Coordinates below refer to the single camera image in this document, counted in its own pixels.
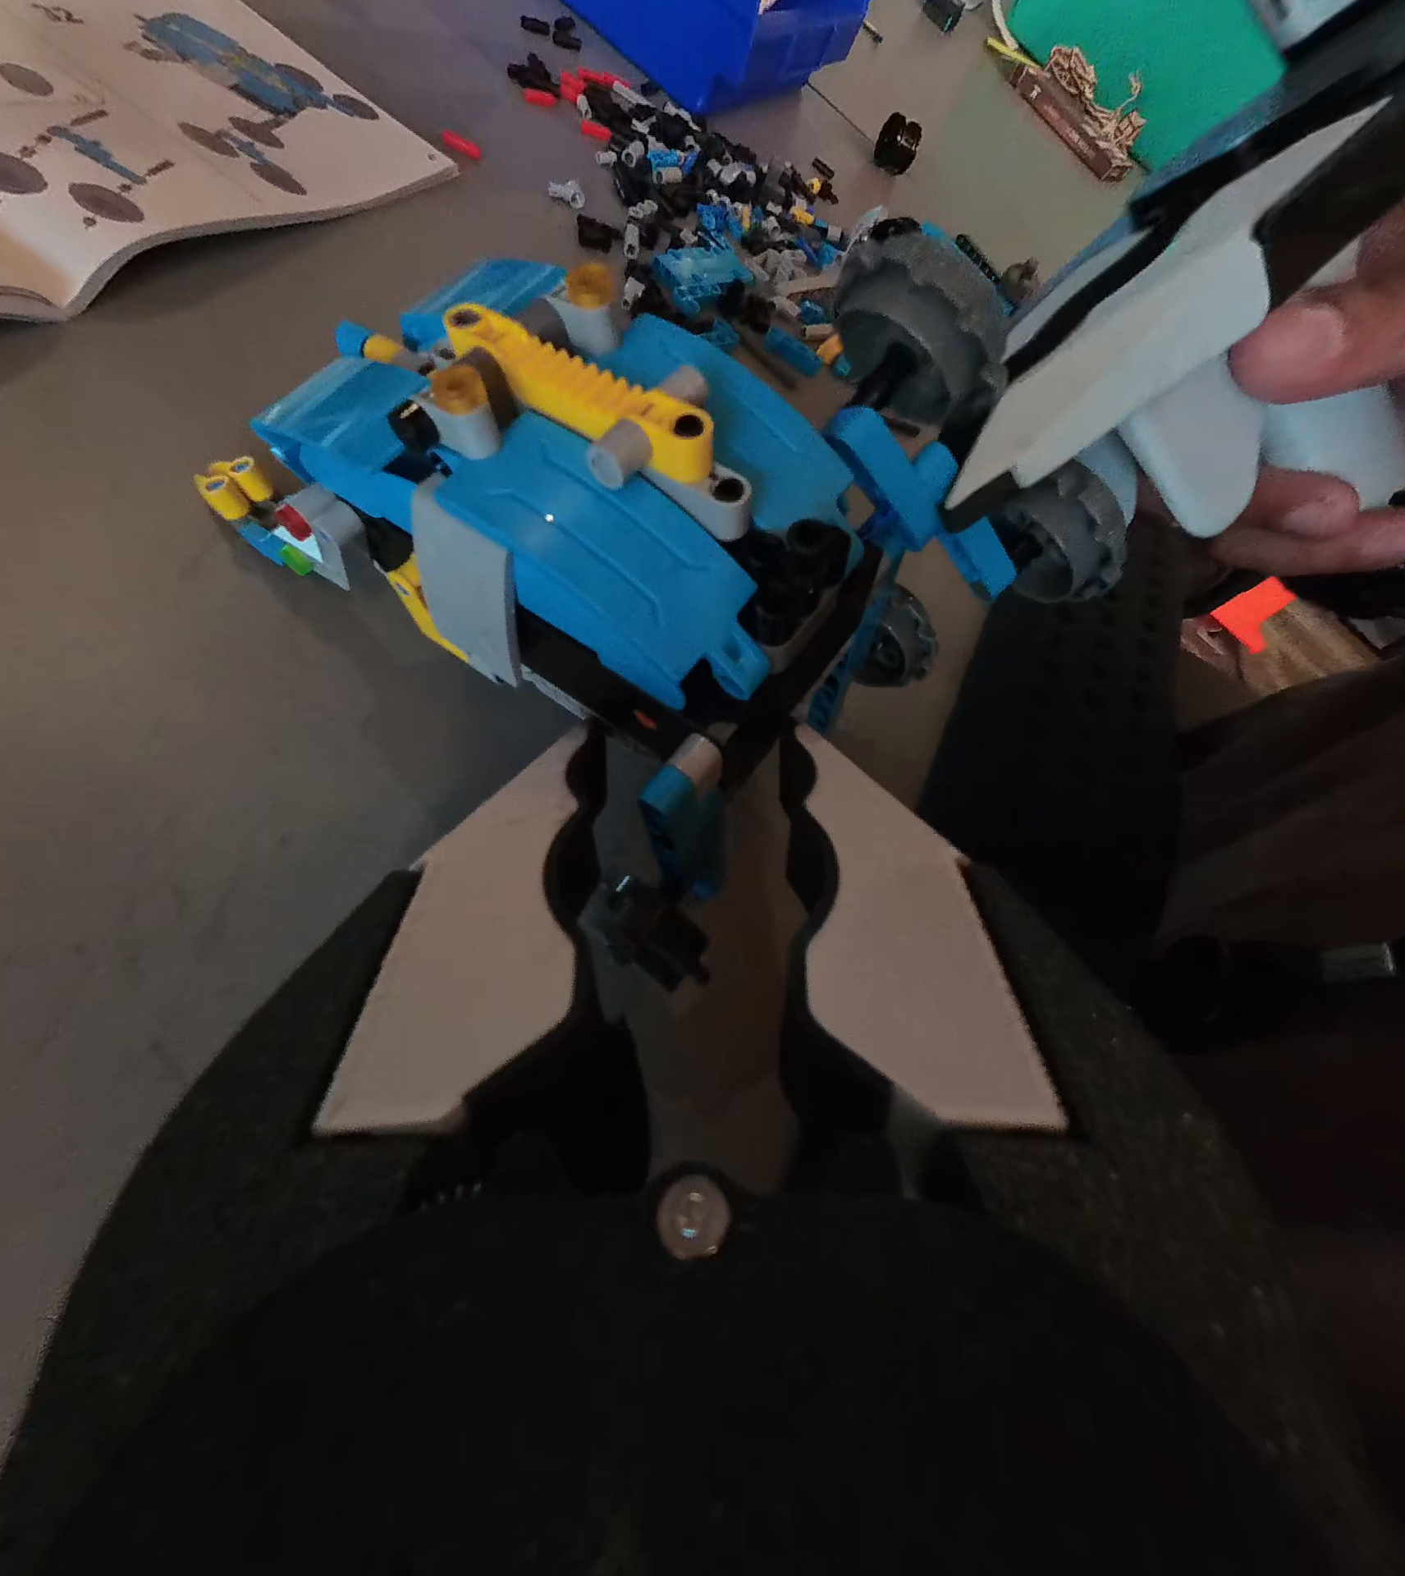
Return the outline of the orange floor marker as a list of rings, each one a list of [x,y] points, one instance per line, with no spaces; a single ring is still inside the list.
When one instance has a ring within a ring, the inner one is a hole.
[[[1297,603],[1297,593],[1275,576],[1234,570],[1202,593],[1197,621],[1202,630],[1220,637],[1249,657],[1267,650],[1266,626]]]

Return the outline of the teal green box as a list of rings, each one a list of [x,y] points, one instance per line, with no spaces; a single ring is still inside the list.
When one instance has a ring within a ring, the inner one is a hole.
[[[1284,76],[1246,2],[1014,2],[1003,15],[1019,53],[1149,171]]]

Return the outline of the pile of small brick parts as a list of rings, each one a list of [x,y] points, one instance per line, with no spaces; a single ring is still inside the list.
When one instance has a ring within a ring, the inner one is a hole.
[[[611,218],[594,212],[578,177],[552,181],[547,192],[571,212],[578,248],[616,266],[627,319],[648,315],[750,355],[785,384],[854,378],[834,286],[852,245],[881,220],[835,222],[831,166],[762,158],[627,72],[555,64],[529,49],[506,76],[527,107],[570,110],[594,148],[616,202]]]

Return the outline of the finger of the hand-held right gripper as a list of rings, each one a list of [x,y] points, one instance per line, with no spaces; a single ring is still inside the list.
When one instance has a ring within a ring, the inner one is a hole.
[[[1119,435],[1175,520],[1236,520],[1256,486],[1264,412],[1234,381],[1228,353],[1261,325],[1269,300],[1249,232],[1169,248],[1008,387],[949,509],[983,517]]]
[[[1389,108],[1310,102],[1244,113],[1159,169],[1119,220],[1016,320],[1008,371],[1188,373],[1249,333],[1272,300],[1264,220]]]

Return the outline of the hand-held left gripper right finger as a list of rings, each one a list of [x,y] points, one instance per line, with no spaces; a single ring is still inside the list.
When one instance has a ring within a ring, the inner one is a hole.
[[[1047,1062],[968,887],[968,859],[804,724],[780,745],[786,880],[803,911],[791,1023],[939,1125],[1067,1133]]]

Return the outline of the brown wooden model kit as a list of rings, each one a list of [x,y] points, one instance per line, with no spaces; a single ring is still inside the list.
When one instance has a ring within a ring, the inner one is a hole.
[[[1147,118],[1139,112],[1144,79],[1128,76],[1115,107],[1100,102],[1100,77],[1080,46],[1055,46],[1046,61],[1023,49],[1011,56],[1009,87],[1098,182],[1116,184],[1139,169],[1136,148]]]

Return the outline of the blue yellow brick toy vehicle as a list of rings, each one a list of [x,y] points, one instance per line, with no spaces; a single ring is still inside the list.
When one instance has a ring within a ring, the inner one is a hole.
[[[653,758],[637,796],[658,870],[617,877],[591,924],[663,988],[706,980],[688,900],[726,880],[727,800],[785,727],[827,734],[852,685],[929,670],[898,583],[939,542],[968,588],[1044,601],[1111,589],[1137,470],[1118,438],[949,522],[970,443],[1008,387],[1008,314],[967,248],[883,217],[822,289],[852,391],[824,425],[739,363],[726,322],[617,325],[614,276],[486,261],[402,319],[337,332],[337,356],[194,476],[208,511],[299,578],[363,557],[422,635],[496,686],[532,686]]]

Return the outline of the grey desk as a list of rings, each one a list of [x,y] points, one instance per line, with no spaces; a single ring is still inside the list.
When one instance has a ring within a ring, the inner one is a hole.
[[[258,3],[356,92],[481,159],[335,223],[123,266],[64,325],[0,323],[0,1459],[79,1262],[212,1057],[392,868],[561,732],[389,589],[295,578],[192,473],[341,320],[476,256],[573,259],[593,143],[506,67],[568,3]]]

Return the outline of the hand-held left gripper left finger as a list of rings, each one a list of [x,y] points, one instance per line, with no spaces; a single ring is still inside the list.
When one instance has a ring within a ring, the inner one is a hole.
[[[455,1133],[468,1097],[563,1024],[575,921],[553,906],[578,813],[575,726],[417,860],[417,877],[314,1118],[317,1136]]]

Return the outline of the open instruction booklet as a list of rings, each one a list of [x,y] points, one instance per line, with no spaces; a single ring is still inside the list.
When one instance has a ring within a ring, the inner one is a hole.
[[[0,319],[62,323],[154,248],[456,176],[245,3],[0,2]]]

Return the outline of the black perforated chair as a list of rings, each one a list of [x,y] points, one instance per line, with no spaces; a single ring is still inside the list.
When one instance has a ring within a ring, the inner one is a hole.
[[[1174,527],[1142,516],[1106,596],[998,598],[916,804],[1110,985],[1152,951],[1177,849],[1188,565]]]

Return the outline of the blue plastic bin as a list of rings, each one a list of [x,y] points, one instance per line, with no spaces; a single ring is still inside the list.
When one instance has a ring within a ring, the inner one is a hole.
[[[867,2],[570,2],[643,79],[709,117],[796,94],[840,64]]]

